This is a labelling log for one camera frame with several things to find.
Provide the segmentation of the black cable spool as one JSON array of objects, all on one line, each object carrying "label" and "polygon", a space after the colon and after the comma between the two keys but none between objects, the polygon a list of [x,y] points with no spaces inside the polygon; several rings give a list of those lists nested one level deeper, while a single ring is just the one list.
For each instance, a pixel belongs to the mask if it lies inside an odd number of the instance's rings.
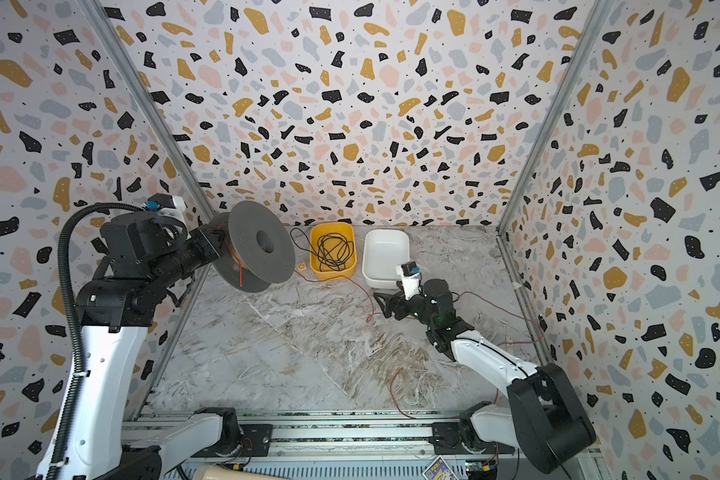
[{"label": "black cable spool", "polygon": [[286,228],[267,207],[254,201],[236,204],[208,223],[216,235],[219,258],[212,262],[228,284],[259,293],[286,282],[295,270],[295,251]]}]

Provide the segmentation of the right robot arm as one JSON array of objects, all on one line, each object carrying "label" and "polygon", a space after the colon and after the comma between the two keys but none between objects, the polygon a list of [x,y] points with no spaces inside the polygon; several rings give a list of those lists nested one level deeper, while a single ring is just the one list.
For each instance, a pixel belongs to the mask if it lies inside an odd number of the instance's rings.
[{"label": "right robot arm", "polygon": [[550,474],[595,443],[592,422],[563,369],[538,366],[487,340],[457,314],[446,281],[373,298],[386,318],[418,320],[439,353],[479,374],[508,401],[505,407],[482,401],[462,411],[455,432],[435,435],[433,445],[476,453],[505,445]]}]

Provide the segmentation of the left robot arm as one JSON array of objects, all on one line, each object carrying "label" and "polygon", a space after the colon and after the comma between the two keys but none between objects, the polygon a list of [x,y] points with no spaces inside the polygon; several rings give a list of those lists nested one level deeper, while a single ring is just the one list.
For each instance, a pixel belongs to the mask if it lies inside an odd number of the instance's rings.
[{"label": "left robot arm", "polygon": [[[101,234],[108,251],[93,278],[72,287],[70,246],[79,222],[94,213],[117,216]],[[189,229],[158,200],[143,206],[96,203],[75,212],[57,248],[60,292],[72,366],[57,424],[35,474],[38,479],[159,479],[208,450],[240,450],[242,430],[231,408],[210,408],[183,424],[126,446],[122,423],[138,352],[172,287],[209,265],[232,260],[224,215]]]}]

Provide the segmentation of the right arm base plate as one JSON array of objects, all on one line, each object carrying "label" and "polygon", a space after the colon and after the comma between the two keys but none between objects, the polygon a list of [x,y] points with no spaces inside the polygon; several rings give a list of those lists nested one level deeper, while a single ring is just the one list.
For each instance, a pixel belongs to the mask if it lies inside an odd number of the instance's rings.
[{"label": "right arm base plate", "polygon": [[497,442],[487,442],[466,433],[459,422],[435,422],[427,441],[437,455],[494,455],[514,454],[516,449]]}]

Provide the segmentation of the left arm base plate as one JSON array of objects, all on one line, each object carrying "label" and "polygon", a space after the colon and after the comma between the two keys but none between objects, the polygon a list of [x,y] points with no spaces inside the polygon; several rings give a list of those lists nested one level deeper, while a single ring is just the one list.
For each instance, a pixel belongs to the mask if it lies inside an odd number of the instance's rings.
[{"label": "left arm base plate", "polygon": [[229,438],[222,438],[211,447],[200,450],[192,456],[192,459],[233,461],[267,457],[273,429],[272,424],[243,424]]}]

